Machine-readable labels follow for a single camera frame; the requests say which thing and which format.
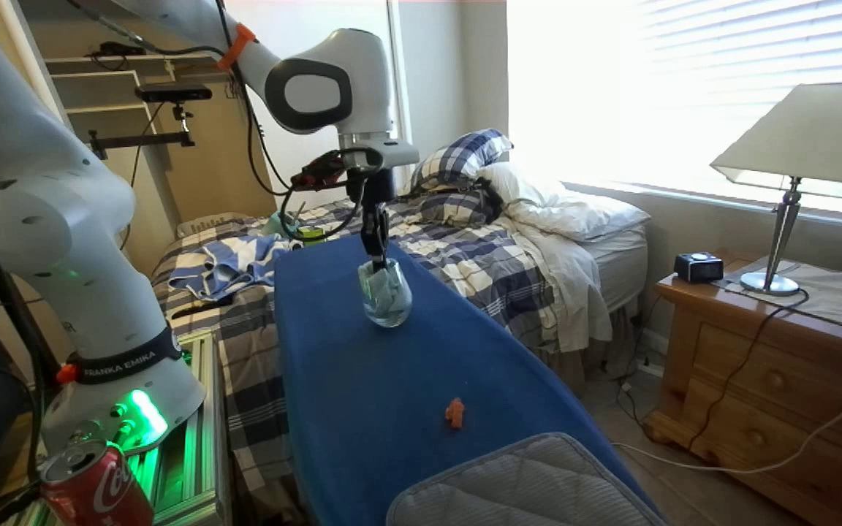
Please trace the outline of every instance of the small orange figure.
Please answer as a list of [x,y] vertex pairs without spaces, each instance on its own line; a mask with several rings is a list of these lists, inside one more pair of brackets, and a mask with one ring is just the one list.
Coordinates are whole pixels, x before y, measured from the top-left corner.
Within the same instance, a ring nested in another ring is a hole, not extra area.
[[450,420],[450,426],[454,427],[455,430],[460,429],[463,427],[463,403],[455,397],[454,400],[450,400],[450,405],[447,406],[447,410],[444,411],[444,419]]

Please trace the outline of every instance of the plaid bedsheet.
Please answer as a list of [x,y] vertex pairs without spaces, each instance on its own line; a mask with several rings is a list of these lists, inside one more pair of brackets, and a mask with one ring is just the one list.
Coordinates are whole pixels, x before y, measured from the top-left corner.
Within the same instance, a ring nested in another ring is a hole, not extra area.
[[[332,229],[353,204],[338,201],[301,214],[302,224]],[[557,321],[551,309],[554,292],[528,256],[499,226],[457,229],[421,224],[417,206],[389,207],[390,239],[425,269],[506,327],[528,348],[554,352]],[[154,292],[177,336],[213,330],[224,374],[230,446],[244,482],[258,499],[268,499],[275,479],[291,473],[290,443],[278,333],[274,323],[274,289],[251,286],[224,304],[189,313],[201,303],[187,291],[167,285],[177,255],[212,240],[256,231],[264,219],[234,220],[173,243],[153,274]],[[357,218],[340,236],[357,234]]]

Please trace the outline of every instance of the alarm clock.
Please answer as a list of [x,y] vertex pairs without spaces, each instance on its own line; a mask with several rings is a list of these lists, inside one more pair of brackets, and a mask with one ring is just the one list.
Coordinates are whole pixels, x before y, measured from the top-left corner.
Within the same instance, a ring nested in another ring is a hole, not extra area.
[[723,277],[723,260],[708,252],[678,254],[675,257],[675,272],[687,282],[712,282]]

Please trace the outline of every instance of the white comforter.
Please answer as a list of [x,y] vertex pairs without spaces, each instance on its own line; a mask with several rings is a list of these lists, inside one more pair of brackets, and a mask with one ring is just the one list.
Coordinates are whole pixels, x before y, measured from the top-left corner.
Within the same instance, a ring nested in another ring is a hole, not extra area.
[[497,224],[538,262],[555,291],[561,352],[612,340],[609,309],[599,289],[599,267],[578,243],[599,239],[649,219],[648,214],[609,197],[567,190],[554,180],[525,179],[512,163],[481,169],[505,201]]

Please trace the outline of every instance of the green led light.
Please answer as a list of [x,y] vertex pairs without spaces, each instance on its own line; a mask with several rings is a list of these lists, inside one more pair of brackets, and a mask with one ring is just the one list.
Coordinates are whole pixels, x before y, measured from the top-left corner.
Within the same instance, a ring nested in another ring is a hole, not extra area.
[[151,397],[143,390],[134,390],[131,393],[131,399],[138,416],[141,416],[141,420],[147,426],[147,429],[141,435],[140,442],[143,445],[153,443],[167,431],[167,422],[158,412],[158,408],[151,402]]

